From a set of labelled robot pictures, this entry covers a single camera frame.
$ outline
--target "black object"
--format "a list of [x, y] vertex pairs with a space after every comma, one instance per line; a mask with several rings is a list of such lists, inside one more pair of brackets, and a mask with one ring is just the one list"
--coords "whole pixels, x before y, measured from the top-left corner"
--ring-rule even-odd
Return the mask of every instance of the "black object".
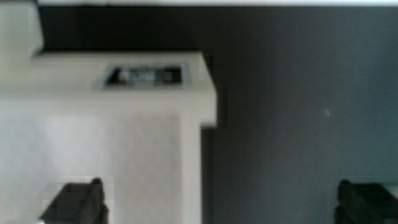
[[398, 224], [398, 200], [380, 184], [343, 180], [336, 224]]
[[115, 66], [105, 80], [105, 87], [176, 86], [181, 84], [183, 69], [176, 65], [131, 68]]
[[41, 220], [46, 224], [106, 224], [108, 208], [103, 202], [101, 179], [96, 178], [90, 184], [65, 184]]

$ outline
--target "dark wall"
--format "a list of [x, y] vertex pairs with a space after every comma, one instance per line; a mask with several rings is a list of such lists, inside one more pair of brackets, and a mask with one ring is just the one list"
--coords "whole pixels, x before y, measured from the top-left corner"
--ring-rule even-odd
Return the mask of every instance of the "dark wall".
[[42, 19], [48, 50], [208, 55], [208, 223], [332, 224], [339, 180], [398, 182], [398, 8], [44, 8]]

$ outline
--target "white surface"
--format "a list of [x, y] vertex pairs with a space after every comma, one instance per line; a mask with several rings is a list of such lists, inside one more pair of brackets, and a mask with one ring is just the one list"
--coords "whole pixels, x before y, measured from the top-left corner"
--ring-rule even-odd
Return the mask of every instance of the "white surface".
[[112, 223], [181, 223], [179, 141], [176, 114], [1, 116], [0, 223], [33, 223], [85, 177], [103, 178]]
[[39, 0], [42, 5], [314, 5], [398, 6], [398, 0]]
[[0, 2], [0, 61], [28, 59], [42, 46], [33, 3]]
[[[62, 184], [94, 177], [110, 224], [200, 224], [199, 131], [215, 125], [216, 104], [200, 53], [30, 58], [41, 35], [9, 37], [39, 32], [12, 24], [33, 8], [1, 6], [0, 224], [35, 223]], [[169, 63], [188, 65], [188, 87], [99, 88], [110, 65]]]
[[[113, 64], [188, 65], [192, 86], [131, 90], [103, 90], [99, 80]], [[176, 110], [215, 123], [215, 89], [199, 52], [147, 54], [64, 54], [32, 59], [12, 70], [0, 68], [0, 110], [17, 113], [30, 106], [41, 110]]]

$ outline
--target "gray wall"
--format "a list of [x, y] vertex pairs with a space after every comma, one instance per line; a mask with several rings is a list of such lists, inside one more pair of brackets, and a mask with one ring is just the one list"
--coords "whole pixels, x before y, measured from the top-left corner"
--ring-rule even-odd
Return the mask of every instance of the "gray wall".
[[[78, 25], [89, 9], [67, 10], [69, 21], [44, 10], [48, 50], [153, 49], [151, 38], [122, 46], [115, 34], [94, 41]], [[220, 94], [208, 223], [332, 224], [339, 180], [398, 182], [398, 8], [156, 10], [188, 34], [181, 48], [208, 55]], [[110, 18], [92, 19], [94, 27]], [[64, 34], [80, 35], [74, 42], [49, 31], [58, 22], [80, 30]], [[158, 40], [160, 49], [177, 48], [176, 39]]]

